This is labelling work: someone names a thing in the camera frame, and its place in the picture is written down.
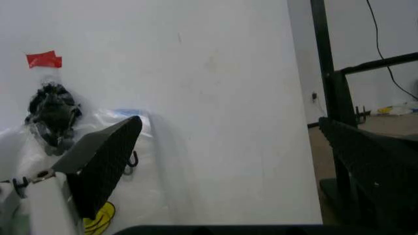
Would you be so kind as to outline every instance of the power outlet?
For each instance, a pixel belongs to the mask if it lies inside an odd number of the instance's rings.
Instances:
[[[316,92],[312,92],[312,102],[315,103],[316,99],[318,99],[318,94],[316,94]]]

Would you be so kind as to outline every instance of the black metal frame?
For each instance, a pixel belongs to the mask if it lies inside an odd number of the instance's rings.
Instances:
[[[324,0],[311,0],[311,7],[328,117],[357,127],[346,75],[418,61],[418,53],[371,61],[335,71]],[[337,153],[333,154],[336,178],[321,180],[321,189],[336,206],[336,209],[341,212],[341,216],[346,222],[358,223],[359,220],[367,217],[367,212],[363,211],[362,205],[369,204],[369,202],[350,181],[349,173]]]

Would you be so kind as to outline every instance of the wooden floor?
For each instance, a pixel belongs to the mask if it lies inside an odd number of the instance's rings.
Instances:
[[[394,137],[418,134],[418,115],[411,114],[398,117],[368,117],[366,123],[359,125],[359,128]],[[331,205],[319,188],[319,181],[321,179],[335,177],[331,147],[322,132],[319,130],[319,127],[309,129],[309,139],[312,147],[315,178],[317,182],[323,222],[325,225],[342,224],[332,211]]]

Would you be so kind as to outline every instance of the background wall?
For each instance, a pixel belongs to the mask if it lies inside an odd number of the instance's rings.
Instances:
[[[285,0],[0,4],[1,129],[40,85],[24,53],[54,49],[84,108],[151,113],[176,223],[321,223]]]
[[[371,0],[379,27],[380,49],[391,57],[418,51],[418,2],[415,0]],[[335,69],[379,59],[375,29],[366,0],[325,0],[328,30]],[[308,123],[322,114],[311,102],[316,91],[325,108],[322,81],[313,29],[310,0],[289,1],[296,56]],[[418,94],[418,63],[392,67],[395,80],[404,89]],[[391,81],[387,69],[348,77],[353,104],[377,109],[413,100]]]

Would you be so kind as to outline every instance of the yellow object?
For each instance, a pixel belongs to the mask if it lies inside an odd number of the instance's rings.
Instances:
[[[384,107],[384,108],[378,109],[377,112],[379,114],[389,114],[392,109],[393,109],[393,106],[388,106],[388,107]]]
[[[111,202],[106,202],[96,214],[94,220],[84,218],[84,235],[100,235],[110,225],[110,221],[115,215],[115,206]]]

